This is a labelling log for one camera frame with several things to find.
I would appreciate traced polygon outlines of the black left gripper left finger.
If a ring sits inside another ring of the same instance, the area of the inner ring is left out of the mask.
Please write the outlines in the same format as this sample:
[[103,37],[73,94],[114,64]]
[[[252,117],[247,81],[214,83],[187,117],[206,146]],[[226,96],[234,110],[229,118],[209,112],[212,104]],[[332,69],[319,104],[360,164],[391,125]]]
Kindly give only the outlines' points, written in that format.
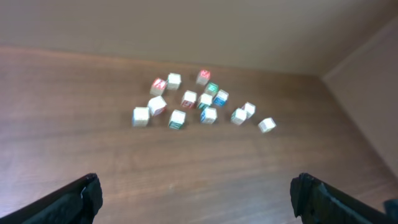
[[89,173],[1,218],[3,224],[93,223],[103,205],[99,177]]

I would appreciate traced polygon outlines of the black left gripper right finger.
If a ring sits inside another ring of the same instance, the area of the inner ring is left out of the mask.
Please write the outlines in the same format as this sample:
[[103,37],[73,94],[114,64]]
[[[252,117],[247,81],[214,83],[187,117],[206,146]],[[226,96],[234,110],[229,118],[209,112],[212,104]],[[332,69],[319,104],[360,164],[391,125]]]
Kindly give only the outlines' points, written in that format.
[[396,199],[386,200],[382,213],[308,173],[292,179],[290,198],[303,224],[397,224]]

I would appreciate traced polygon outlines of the blue sided plain wooden block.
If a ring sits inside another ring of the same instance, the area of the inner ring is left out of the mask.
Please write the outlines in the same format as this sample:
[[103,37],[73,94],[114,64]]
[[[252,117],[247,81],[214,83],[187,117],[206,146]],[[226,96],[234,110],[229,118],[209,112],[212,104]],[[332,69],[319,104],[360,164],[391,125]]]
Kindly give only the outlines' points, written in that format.
[[148,107],[135,107],[132,112],[133,126],[147,126],[150,119]]

